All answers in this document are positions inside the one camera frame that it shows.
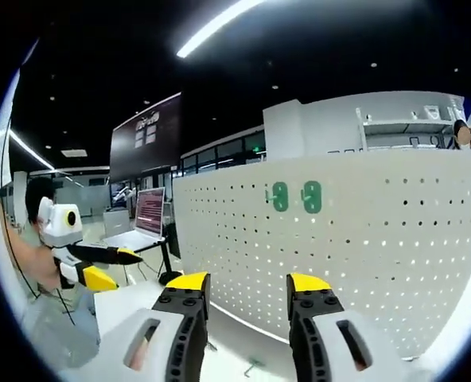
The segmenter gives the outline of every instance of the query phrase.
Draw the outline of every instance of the shirt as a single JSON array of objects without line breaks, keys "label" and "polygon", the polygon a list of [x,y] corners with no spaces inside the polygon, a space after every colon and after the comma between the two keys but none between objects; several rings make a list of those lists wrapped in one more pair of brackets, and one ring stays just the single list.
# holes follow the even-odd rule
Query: shirt
[{"label": "shirt", "polygon": [[[23,229],[21,230],[20,237],[23,239],[23,241],[33,247],[40,247],[41,245],[44,245],[41,242],[41,238],[37,234],[36,230],[28,221],[25,223]],[[37,284],[35,281],[30,280],[28,277],[26,278],[29,283],[31,283],[32,281],[31,286],[34,285],[37,287],[36,289],[33,288],[34,290],[39,290],[42,294],[46,294],[47,296],[49,296],[50,300],[52,301],[52,304],[55,305],[63,313],[66,313],[66,309],[64,308],[64,305],[60,300],[60,296],[57,289],[52,292],[48,292],[45,288]],[[29,287],[25,285],[25,282],[22,278],[21,282],[24,284],[24,288],[26,290],[29,290]],[[80,285],[78,283],[75,283],[75,286],[72,289],[60,289],[60,295],[64,300],[64,304],[68,307],[68,311],[72,312],[78,307],[78,302],[82,295],[82,290],[80,289]]]}]

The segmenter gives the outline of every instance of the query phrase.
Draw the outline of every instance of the floor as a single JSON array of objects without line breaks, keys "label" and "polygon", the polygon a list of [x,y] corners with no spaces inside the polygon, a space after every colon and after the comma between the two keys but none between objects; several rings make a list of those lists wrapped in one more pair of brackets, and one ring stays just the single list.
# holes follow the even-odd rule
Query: floor
[{"label": "floor", "polygon": [[[100,218],[83,219],[84,240],[99,242],[104,235],[103,221]],[[109,266],[106,272],[120,286],[134,285],[150,281],[159,285],[156,278],[162,263],[159,248],[144,251],[145,263],[127,267]],[[172,268],[181,271],[181,261],[171,257]],[[460,351],[460,347],[471,335],[471,280],[461,301],[460,309],[455,310],[452,318],[446,324],[446,330],[441,333],[435,343],[424,356],[417,360],[424,368],[442,370],[449,366],[450,361]],[[251,367],[252,361],[258,361],[258,366],[252,368],[248,375],[258,381],[295,380],[294,362],[287,344],[278,342],[261,333],[236,322],[216,308],[211,307],[211,317],[208,321],[209,341],[202,368],[202,381],[246,380],[244,373]]]}]

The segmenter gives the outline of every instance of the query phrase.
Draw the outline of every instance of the laptop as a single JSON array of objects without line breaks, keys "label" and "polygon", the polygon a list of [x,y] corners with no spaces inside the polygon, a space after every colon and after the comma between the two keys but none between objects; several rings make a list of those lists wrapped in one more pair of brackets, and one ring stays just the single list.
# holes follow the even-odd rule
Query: laptop
[{"label": "laptop", "polygon": [[107,237],[104,243],[109,247],[127,248],[134,252],[144,251],[162,242],[163,204],[165,188],[144,189],[137,195],[137,210],[134,229]]}]

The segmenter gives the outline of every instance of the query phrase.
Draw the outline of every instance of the ceiling light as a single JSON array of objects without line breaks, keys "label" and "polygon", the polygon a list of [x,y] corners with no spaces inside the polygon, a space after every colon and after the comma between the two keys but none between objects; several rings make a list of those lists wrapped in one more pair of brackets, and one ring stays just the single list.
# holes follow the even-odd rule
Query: ceiling light
[{"label": "ceiling light", "polygon": [[27,151],[30,155],[32,155],[35,159],[37,159],[38,162],[40,162],[43,166],[48,167],[51,170],[54,170],[55,168],[50,165],[46,160],[44,160],[42,157],[40,157],[34,150],[32,150],[30,147],[28,147],[25,142],[23,142],[20,137],[17,136],[17,134],[10,130],[10,137],[25,151]]},{"label": "ceiling light", "polygon": [[201,30],[195,33],[185,46],[177,52],[177,55],[180,58],[186,58],[193,50],[198,48],[204,41],[210,38],[230,21],[264,1],[265,0],[239,0],[236,4],[227,8],[224,12],[213,18]]},{"label": "ceiling light", "polygon": [[61,150],[60,151],[66,158],[85,158],[87,157],[87,151],[84,149],[78,150]]}]

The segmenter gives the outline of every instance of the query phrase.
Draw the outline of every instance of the perforated white panel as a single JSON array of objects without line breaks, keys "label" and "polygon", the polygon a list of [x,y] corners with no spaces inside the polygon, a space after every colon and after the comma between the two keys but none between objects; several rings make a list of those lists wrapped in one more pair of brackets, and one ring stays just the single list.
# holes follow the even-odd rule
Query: perforated white panel
[{"label": "perforated white panel", "polygon": [[[265,199],[278,181],[285,212]],[[316,214],[301,200],[307,181],[322,187]],[[471,272],[471,153],[331,154],[173,187],[185,270],[211,272],[213,302],[284,339],[287,273],[326,279],[345,309],[373,318],[409,357],[437,337]]]}]

